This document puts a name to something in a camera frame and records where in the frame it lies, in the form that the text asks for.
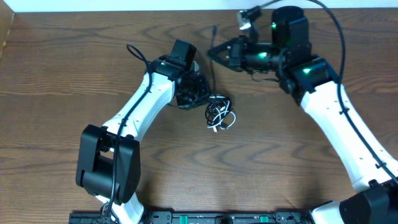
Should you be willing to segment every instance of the wooden surface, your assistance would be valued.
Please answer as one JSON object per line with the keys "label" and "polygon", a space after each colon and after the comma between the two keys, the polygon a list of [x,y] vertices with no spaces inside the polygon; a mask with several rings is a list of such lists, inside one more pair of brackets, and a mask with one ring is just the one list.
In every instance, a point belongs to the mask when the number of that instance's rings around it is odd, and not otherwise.
{"label": "wooden surface", "polygon": [[[345,86],[380,142],[398,157],[396,9],[333,10],[347,44]],[[0,61],[0,223],[66,223],[100,202],[75,183],[80,134],[102,125],[141,83],[147,58],[190,40],[206,62],[239,34],[234,11],[18,14]],[[340,40],[321,10],[306,10],[314,52],[338,69]],[[266,11],[261,30],[270,41]],[[206,128],[204,108],[164,108],[141,144],[137,194],[175,210],[311,207],[353,195],[345,169],[320,128],[274,83],[215,65],[218,91],[238,116],[227,131]]]}
{"label": "wooden surface", "polygon": [[13,18],[14,12],[3,0],[0,0],[0,60],[3,49],[6,46],[6,40],[9,30],[11,28]]}

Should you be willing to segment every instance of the green connector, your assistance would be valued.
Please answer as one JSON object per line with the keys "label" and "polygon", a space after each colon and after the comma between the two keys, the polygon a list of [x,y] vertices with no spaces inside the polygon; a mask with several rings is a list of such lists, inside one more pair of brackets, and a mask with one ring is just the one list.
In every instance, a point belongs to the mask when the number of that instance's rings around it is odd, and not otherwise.
{"label": "green connector", "polygon": [[188,224],[188,215],[181,215],[180,216],[180,224]]}
{"label": "green connector", "polygon": [[268,217],[260,217],[260,222],[268,222]]}

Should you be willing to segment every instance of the green light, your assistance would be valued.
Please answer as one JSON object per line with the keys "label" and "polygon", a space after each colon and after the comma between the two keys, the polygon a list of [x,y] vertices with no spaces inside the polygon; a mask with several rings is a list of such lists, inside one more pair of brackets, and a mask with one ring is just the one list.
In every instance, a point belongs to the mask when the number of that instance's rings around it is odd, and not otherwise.
{"label": "green light", "polygon": [[260,58],[265,58],[267,56],[267,52],[259,53]]}
{"label": "green light", "polygon": [[311,71],[311,68],[304,68],[304,69],[303,69],[303,72],[304,72],[305,74],[310,73],[310,71]]}

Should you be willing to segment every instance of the white backdrop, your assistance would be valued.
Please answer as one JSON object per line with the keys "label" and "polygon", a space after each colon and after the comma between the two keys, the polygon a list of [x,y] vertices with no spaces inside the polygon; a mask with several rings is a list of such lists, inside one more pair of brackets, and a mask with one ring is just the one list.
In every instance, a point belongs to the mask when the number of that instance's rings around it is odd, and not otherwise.
{"label": "white backdrop", "polygon": [[[247,9],[269,0],[4,0],[14,12],[148,11]],[[332,8],[398,7],[398,0],[321,0]],[[271,8],[318,7],[304,0],[285,0]]]}

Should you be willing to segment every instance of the wooden table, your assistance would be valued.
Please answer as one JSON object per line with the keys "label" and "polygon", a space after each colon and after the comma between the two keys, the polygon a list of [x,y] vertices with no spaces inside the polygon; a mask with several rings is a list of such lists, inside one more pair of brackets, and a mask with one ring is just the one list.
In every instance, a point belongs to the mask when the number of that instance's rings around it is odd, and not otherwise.
{"label": "wooden table", "polygon": [[[380,142],[398,157],[396,9],[333,10],[347,44],[345,86]],[[270,41],[271,11],[260,21]],[[330,18],[306,10],[313,52],[338,70],[341,47]],[[0,61],[0,223],[66,223],[101,204],[75,183],[80,134],[116,114],[141,83],[144,64],[175,39],[206,50],[240,34],[235,11],[17,14]],[[309,208],[354,194],[320,128],[275,83],[215,65],[216,86],[233,98],[236,124],[214,134],[204,108],[164,108],[141,144],[137,194],[175,210]]]}

